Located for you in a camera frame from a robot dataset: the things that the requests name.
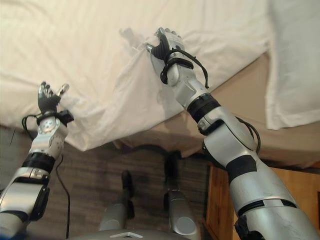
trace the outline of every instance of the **mattress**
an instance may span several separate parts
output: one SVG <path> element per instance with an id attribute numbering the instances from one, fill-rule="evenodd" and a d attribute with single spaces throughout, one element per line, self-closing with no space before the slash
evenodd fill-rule
<path id="1" fill-rule="evenodd" d="M 211 94 L 222 106 L 255 126 L 261 137 L 261 159 L 278 166 L 309 167 L 320 161 L 320 122 L 279 130 L 266 128 L 269 66 L 269 55 L 264 53 Z M 120 143 L 130 147 L 159 145 L 167 151 L 180 150 L 186 157 L 201 151 L 203 138 L 196 122 L 182 112 L 147 131 L 121 138 Z"/>

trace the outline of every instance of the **white pillow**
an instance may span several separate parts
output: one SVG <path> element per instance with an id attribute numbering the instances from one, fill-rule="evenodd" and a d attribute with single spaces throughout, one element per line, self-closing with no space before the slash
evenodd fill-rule
<path id="1" fill-rule="evenodd" d="M 271 73 L 267 127 L 320 120 L 320 1 L 270 0 Z"/>

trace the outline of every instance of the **black joint band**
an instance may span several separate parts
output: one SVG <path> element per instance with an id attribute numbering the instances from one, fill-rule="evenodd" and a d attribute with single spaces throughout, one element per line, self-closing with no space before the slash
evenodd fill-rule
<path id="1" fill-rule="evenodd" d="M 288 200 L 285 200 L 285 199 L 281 199 L 281 202 L 284 206 L 288 206 L 288 207 L 292 207 L 292 208 L 297 208 L 297 206 L 291 202 L 291 201 L 288 201 Z"/>
<path id="2" fill-rule="evenodd" d="M 191 102 L 187 111 L 191 117 L 198 123 L 212 109 L 221 105 L 215 100 L 210 93 L 203 94 Z"/>
<path id="3" fill-rule="evenodd" d="M 24 160 L 22 167 L 31 167 L 47 171 L 51 173 L 55 159 L 52 156 L 46 155 L 41 152 L 30 153 Z"/>
<path id="4" fill-rule="evenodd" d="M 23 223 L 28 220 L 28 214 L 24 211 L 7 210 L 0 212 L 1 214 L 12 214 L 17 216 Z"/>
<path id="5" fill-rule="evenodd" d="M 242 155 L 231 162 L 229 162 L 225 166 L 226 171 L 228 172 L 229 176 L 229 184 L 238 176 L 241 176 L 246 173 L 256 172 L 257 165 L 256 161 L 251 155 Z"/>
<path id="6" fill-rule="evenodd" d="M 245 212 L 251 210 L 251 209 L 255 209 L 255 208 L 259 208 L 259 207 L 263 207 L 264 201 L 260 200 L 260 201 L 254 201 L 252 203 L 249 203 L 245 206 L 243 206 L 242 208 L 240 208 L 240 210 L 238 211 L 238 217 L 240 217 L 241 215 L 243 215 Z"/>

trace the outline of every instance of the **bed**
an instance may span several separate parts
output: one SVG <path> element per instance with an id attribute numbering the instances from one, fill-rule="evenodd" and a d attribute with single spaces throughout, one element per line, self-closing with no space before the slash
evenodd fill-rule
<path id="1" fill-rule="evenodd" d="M 42 81 L 54 89 L 68 83 L 60 108 L 74 115 L 66 141 L 77 149 L 121 139 L 130 146 L 180 149 L 184 156 L 198 151 L 202 136 L 160 82 L 145 49 L 146 43 L 158 43 L 158 27 L 168 27 L 207 68 L 209 90 L 220 103 L 258 128 L 262 158 L 309 166 L 320 158 L 320 54 L 313 47 L 320 36 L 312 31 L 320 25 L 320 4 L 288 6 L 283 0 L 2 0 L 0 124 L 21 128 L 22 117 L 39 112 Z M 301 21 L 282 17 L 296 19 L 300 12 Z M 306 23 L 311 27 L 301 27 Z M 287 44 L 297 25 L 303 32 L 295 34 L 310 44 L 298 37 Z M 288 46 L 293 51 L 281 51 Z M 265 53 L 270 49 L 271 65 Z M 288 52 L 304 56 L 302 62 Z M 195 72 L 203 83 L 201 69 Z M 297 91 L 299 102 L 292 101 Z M 28 126 L 37 127 L 31 121 Z"/>

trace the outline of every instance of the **robotic hand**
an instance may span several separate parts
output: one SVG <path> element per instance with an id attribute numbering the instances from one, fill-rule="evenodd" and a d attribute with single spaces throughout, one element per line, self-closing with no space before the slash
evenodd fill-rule
<path id="1" fill-rule="evenodd" d="M 159 28 L 156 34 L 159 45 L 147 44 L 146 49 L 164 60 L 162 82 L 172 87 L 176 100 L 206 136 L 202 145 L 205 154 L 228 173 L 239 237 L 320 239 L 283 182 L 259 159 L 252 136 L 197 80 L 182 39 L 168 28 Z"/>
<path id="2" fill-rule="evenodd" d="M 69 89 L 64 84 L 54 94 L 50 85 L 41 83 L 38 106 L 41 117 L 37 136 L 27 158 L 14 174 L 0 197 L 0 237 L 12 238 L 25 230 L 30 221 L 39 220 L 46 209 L 50 172 L 61 157 L 68 134 L 67 123 L 73 121 L 68 110 L 57 112 L 61 96 Z"/>

